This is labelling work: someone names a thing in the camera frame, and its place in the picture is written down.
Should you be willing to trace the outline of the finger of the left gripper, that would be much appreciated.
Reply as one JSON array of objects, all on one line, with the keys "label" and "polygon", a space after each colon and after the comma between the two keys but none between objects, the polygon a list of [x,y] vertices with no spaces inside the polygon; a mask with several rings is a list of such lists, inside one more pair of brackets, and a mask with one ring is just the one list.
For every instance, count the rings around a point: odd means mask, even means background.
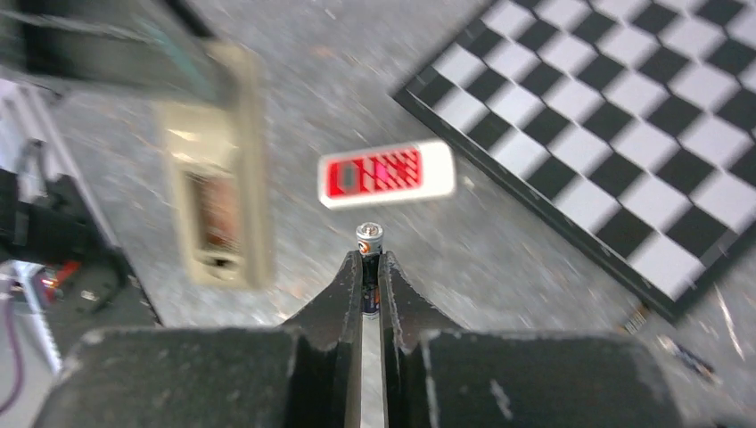
[{"label": "finger of the left gripper", "polygon": [[188,1],[3,1],[1,66],[69,84],[224,105],[229,69],[216,34]]}]

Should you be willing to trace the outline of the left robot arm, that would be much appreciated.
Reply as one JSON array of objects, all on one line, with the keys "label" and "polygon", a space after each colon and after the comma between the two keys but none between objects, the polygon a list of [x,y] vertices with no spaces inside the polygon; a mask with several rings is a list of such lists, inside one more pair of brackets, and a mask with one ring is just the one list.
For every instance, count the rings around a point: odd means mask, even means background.
[{"label": "left robot arm", "polygon": [[[235,100],[228,68],[215,59],[209,24],[188,1],[4,1],[1,65],[44,88],[200,103]],[[61,210],[20,200],[18,178],[1,176],[1,254],[43,265],[106,252],[95,227]]]}]

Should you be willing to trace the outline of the beige remote control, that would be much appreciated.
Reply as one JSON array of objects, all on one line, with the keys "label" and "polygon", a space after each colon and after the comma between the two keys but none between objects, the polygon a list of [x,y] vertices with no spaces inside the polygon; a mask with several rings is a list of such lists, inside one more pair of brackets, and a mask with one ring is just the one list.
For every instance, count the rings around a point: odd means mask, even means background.
[{"label": "beige remote control", "polygon": [[177,246],[196,284],[260,290],[273,278],[262,66],[251,50],[206,43],[228,75],[224,105],[157,101]]}]

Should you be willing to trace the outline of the red white remote control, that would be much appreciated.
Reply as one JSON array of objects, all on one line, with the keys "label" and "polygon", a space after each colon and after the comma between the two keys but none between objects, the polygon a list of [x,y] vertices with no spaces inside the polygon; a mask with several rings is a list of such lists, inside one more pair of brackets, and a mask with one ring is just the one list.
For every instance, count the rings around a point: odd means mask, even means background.
[{"label": "red white remote control", "polygon": [[447,197],[456,190],[455,158],[437,138],[328,154],[316,189],[330,210]]}]

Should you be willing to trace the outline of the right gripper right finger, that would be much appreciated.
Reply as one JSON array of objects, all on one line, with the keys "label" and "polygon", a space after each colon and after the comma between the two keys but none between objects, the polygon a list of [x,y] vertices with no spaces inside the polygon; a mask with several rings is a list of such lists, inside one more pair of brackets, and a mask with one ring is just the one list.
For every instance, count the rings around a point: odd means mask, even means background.
[{"label": "right gripper right finger", "polygon": [[419,293],[393,251],[381,256],[383,397],[387,427],[462,427],[463,330]]}]

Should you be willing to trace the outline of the black white chessboard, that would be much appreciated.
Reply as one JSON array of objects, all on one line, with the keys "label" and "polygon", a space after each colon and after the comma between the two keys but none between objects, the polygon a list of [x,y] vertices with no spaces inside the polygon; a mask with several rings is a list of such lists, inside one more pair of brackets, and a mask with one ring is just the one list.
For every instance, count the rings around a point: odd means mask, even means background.
[{"label": "black white chessboard", "polygon": [[754,241],[752,1],[494,1],[394,98],[668,320]]}]

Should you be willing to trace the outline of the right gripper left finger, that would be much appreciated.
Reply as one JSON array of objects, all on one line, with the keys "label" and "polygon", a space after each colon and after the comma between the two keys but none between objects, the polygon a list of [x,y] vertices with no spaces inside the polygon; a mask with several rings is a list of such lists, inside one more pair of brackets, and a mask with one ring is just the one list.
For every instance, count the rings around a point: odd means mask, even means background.
[{"label": "right gripper left finger", "polygon": [[362,259],[349,251],[333,280],[283,323],[300,335],[287,427],[359,427]]}]

